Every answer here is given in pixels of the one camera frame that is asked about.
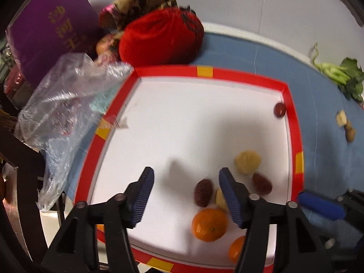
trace purple book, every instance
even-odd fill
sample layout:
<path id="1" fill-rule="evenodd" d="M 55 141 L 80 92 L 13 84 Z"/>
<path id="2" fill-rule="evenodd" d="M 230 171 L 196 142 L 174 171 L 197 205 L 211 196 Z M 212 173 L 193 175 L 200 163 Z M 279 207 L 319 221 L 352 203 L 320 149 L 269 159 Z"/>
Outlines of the purple book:
<path id="1" fill-rule="evenodd" d="M 67 52 L 93 57 L 101 36 L 88 0 L 31 0 L 7 29 L 7 39 L 25 79 L 36 88 Z"/>

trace red tray border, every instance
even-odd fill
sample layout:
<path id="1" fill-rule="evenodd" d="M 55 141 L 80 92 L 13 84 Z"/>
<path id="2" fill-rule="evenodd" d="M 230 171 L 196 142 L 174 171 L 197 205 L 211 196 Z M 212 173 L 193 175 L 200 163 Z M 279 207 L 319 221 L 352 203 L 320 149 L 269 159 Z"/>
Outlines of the red tray border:
<path id="1" fill-rule="evenodd" d="M 292 148 L 292 195 L 291 200 L 296 201 L 298 193 L 303 189 L 303 147 L 301 141 L 300 127 L 296 110 L 294 108 L 293 99 L 289 91 L 288 85 L 274 79 L 270 79 L 255 74 L 233 71 L 228 69 L 213 68 L 209 66 L 183 66 L 183 65 L 167 65 L 167 66 L 152 66 L 136 68 L 132 75 L 124 82 L 115 99 L 111 103 L 104 119 L 111 120 L 117 116 L 120 109 L 128 99 L 134 85 L 141 77 L 204 77 L 212 80 L 225 80 L 251 84 L 259 87 L 265 87 L 277 90 L 282 93 L 284 103 L 287 107 L 287 118 L 291 135 Z M 75 202 L 87 201 L 88 193 L 92 185 L 93 176 L 98 165 L 98 160 L 102 154 L 106 139 L 98 134 L 94 135 L 90 149 L 84 161 L 81 175 L 78 182 L 78 187 L 75 195 Z M 97 237 L 100 241 L 105 242 L 104 233 L 97 229 Z M 148 253 L 132 248 L 134 258 L 148 265 L 153 266 L 152 260 L 164 263 L 171 269 L 167 270 L 172 273 L 231 273 L 232 269 L 211 269 L 186 265 L 182 263 L 170 263 Z M 166 270 L 165 267 L 156 266 L 157 269 Z M 273 266 L 265 267 L 264 273 L 271 273 Z"/>

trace patterned fabric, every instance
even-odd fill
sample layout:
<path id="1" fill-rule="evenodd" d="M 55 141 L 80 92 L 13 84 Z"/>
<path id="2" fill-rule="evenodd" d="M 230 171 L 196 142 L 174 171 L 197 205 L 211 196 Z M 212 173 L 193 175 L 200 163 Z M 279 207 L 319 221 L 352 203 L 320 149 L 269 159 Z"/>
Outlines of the patterned fabric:
<path id="1" fill-rule="evenodd" d="M 119 60 L 118 51 L 115 48 L 111 47 L 110 49 L 99 54 L 99 56 L 95 60 L 95 65 L 96 66 L 108 65 L 118 60 Z"/>
<path id="2" fill-rule="evenodd" d="M 118 46 L 121 36 L 124 31 L 118 32 L 117 34 L 107 34 L 101 38 L 96 44 L 96 53 L 98 56 L 106 51 L 111 51 L 116 54 L 116 60 L 119 58 Z"/>
<path id="3" fill-rule="evenodd" d="M 176 0 L 115 0 L 100 13 L 100 26 L 122 31 L 128 23 L 146 13 L 171 7 L 177 7 Z"/>

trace blue handle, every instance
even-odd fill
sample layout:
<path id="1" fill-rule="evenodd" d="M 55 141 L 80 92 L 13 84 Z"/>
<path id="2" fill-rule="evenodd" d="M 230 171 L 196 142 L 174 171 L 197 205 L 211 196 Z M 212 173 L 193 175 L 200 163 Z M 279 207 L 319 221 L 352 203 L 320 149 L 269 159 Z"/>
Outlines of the blue handle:
<path id="1" fill-rule="evenodd" d="M 340 220 L 345 218 L 345 209 L 336 201 L 325 199 L 310 192 L 302 192 L 298 195 L 298 202 L 329 220 Z"/>

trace mandarin orange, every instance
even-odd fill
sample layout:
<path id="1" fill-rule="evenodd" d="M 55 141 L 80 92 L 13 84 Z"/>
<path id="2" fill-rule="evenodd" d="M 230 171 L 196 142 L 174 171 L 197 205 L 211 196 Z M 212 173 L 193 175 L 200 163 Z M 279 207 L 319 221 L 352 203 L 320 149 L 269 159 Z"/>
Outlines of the mandarin orange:
<path id="1" fill-rule="evenodd" d="M 227 229 L 228 218 L 221 209 L 203 209 L 192 220 L 192 232 L 202 241 L 215 241 L 221 238 Z"/>
<path id="2" fill-rule="evenodd" d="M 241 250 L 243 249 L 244 242 L 245 242 L 245 236 L 241 236 L 238 239 L 235 239 L 234 242 L 230 245 L 229 259 L 234 264 L 236 264 L 239 260 L 239 256 Z"/>

